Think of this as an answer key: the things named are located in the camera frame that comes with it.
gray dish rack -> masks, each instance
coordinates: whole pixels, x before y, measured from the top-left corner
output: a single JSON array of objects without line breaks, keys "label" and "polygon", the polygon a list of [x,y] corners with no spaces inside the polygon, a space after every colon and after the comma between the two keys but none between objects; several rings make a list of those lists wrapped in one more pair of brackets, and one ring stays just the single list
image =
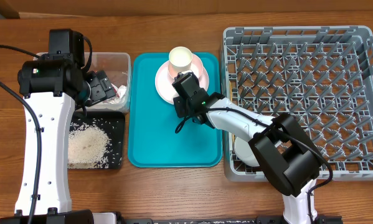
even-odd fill
[{"label": "gray dish rack", "polygon": [[[364,26],[229,27],[222,93],[256,113],[291,113],[329,161],[334,180],[373,180],[373,35]],[[266,181],[224,134],[231,181]],[[286,145],[279,147],[282,151]],[[322,167],[320,179],[329,172]]]}]

metal grid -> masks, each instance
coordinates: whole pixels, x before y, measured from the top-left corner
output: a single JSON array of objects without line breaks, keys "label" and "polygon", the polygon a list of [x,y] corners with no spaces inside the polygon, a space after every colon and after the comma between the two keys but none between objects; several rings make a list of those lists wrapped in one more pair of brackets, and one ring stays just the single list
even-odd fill
[{"label": "metal grid", "polygon": [[[366,27],[228,28],[223,90],[256,113],[291,113],[335,179],[373,179],[373,38],[365,31],[371,34]],[[227,177],[263,179],[234,154],[234,137],[225,138]],[[328,175],[324,168],[320,178]]]}]

black cable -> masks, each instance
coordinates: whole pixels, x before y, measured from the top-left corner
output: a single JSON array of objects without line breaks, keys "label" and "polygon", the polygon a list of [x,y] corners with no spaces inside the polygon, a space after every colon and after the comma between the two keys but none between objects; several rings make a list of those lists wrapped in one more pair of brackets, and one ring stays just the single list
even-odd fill
[{"label": "black cable", "polygon": [[84,74],[86,74],[91,68],[91,64],[92,64],[92,44],[91,44],[91,41],[88,39],[88,37],[83,36],[83,38],[89,46],[89,57],[88,57],[87,64],[81,69],[81,71]]},{"label": "black cable", "polygon": [[35,130],[37,133],[37,164],[35,165],[35,177],[34,177],[34,188],[32,190],[32,201],[31,201],[31,208],[30,208],[30,214],[29,214],[29,220],[28,224],[31,224],[32,217],[34,216],[35,212],[35,205],[37,203],[38,199],[38,183],[39,183],[39,174],[41,170],[41,153],[42,153],[42,140],[41,140],[41,128],[39,126],[39,122],[37,119],[37,116],[35,115],[34,111],[30,107],[30,105],[23,100],[21,96],[19,96],[17,93],[15,93],[13,90],[11,90],[9,87],[7,87],[5,84],[3,84],[0,81],[0,87],[6,90],[10,95],[12,95],[14,98],[16,98],[23,106],[26,108],[26,110],[30,113],[32,120],[35,124]]},{"label": "black cable", "polygon": [[[209,108],[205,111],[200,111],[198,113],[195,113],[195,114],[191,114],[191,115],[188,115],[186,116],[179,124],[178,126],[176,127],[175,129],[175,133],[179,133],[181,131],[181,129],[183,128],[183,126],[185,125],[185,122],[188,120],[188,119],[191,119],[192,117],[194,116],[198,116],[200,114],[204,114],[204,113],[207,113],[209,111],[232,111],[232,112],[235,112],[235,113],[238,113],[248,119],[250,119],[251,121],[253,121],[254,123],[256,124],[259,124],[263,127],[266,127],[266,128],[269,128],[270,126],[261,122],[260,120],[258,119],[255,119],[253,117],[251,117],[250,115],[244,113],[243,111],[240,111],[240,110],[236,110],[236,109],[233,109],[233,108]],[[319,188],[319,187],[322,187],[322,186],[325,186],[326,184],[330,183],[330,181],[333,179],[333,170],[329,164],[329,162],[323,158],[323,156],[320,156],[315,150],[313,150],[312,148],[310,148],[309,146],[307,146],[305,143],[295,139],[294,137],[290,136],[289,134],[286,134],[284,133],[283,131],[280,131],[279,129],[273,129],[275,130],[278,134],[281,134],[282,136],[288,138],[290,141],[293,141],[295,142],[296,144],[299,144],[300,146],[303,146],[304,148],[306,148],[307,150],[309,150],[309,152],[311,152],[314,156],[316,156],[329,170],[329,177],[322,183],[320,184],[316,184],[315,186],[313,186],[312,188],[310,188],[308,191],[307,191],[307,198],[308,198],[308,215],[309,215],[309,219],[311,220],[311,223],[314,223],[314,220],[313,220],[313,216],[312,216],[312,213],[311,213],[311,194],[312,194],[312,191]]]},{"label": "black cable", "polygon": [[28,55],[30,55],[30,56],[33,56],[33,57],[39,58],[38,55],[36,55],[36,54],[34,54],[34,53],[32,53],[32,52],[28,52],[28,51],[23,50],[23,49],[19,49],[19,48],[17,48],[17,47],[12,47],[12,46],[8,46],[8,45],[2,45],[2,44],[0,44],[0,48],[2,48],[2,49],[15,50],[15,51],[22,52],[22,53],[24,53],[24,54],[28,54]]}]

